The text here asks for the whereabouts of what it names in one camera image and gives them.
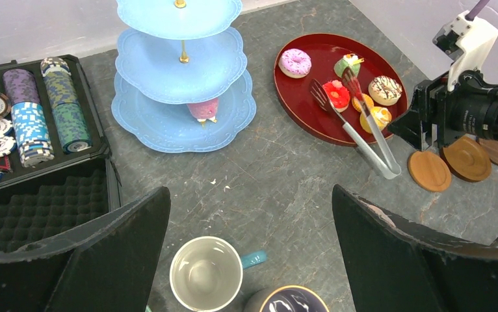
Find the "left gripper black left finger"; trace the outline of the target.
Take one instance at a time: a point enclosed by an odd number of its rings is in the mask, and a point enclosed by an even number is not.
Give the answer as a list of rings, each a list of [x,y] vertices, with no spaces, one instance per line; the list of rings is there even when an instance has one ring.
[[[145,311],[171,210],[159,187],[58,235],[0,252],[0,311]]]

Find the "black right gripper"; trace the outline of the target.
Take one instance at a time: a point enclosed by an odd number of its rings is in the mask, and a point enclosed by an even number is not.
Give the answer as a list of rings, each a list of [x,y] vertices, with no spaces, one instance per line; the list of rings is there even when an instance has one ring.
[[[420,151],[447,147],[466,134],[498,141],[498,84],[486,83],[479,70],[466,70],[449,91],[447,78],[417,84],[409,109],[387,130]]]

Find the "red frosted donut cake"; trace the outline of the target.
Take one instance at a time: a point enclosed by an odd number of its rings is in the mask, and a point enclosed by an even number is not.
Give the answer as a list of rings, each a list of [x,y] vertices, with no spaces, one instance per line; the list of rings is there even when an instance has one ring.
[[[348,108],[350,93],[341,81],[328,81],[327,83],[324,83],[322,87],[337,112],[343,112]]]

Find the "pink mousse cake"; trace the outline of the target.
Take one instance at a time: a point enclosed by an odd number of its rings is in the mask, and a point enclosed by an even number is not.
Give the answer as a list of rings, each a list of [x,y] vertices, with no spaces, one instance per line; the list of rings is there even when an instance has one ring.
[[[187,107],[192,116],[205,125],[206,121],[217,123],[216,114],[218,112],[218,98],[210,99],[200,103],[188,103]]]

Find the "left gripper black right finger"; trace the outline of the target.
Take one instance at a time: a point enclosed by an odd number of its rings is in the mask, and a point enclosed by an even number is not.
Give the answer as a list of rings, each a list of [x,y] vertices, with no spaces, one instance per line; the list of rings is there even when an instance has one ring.
[[[340,185],[332,212],[357,311],[498,311],[498,248],[412,222]]]

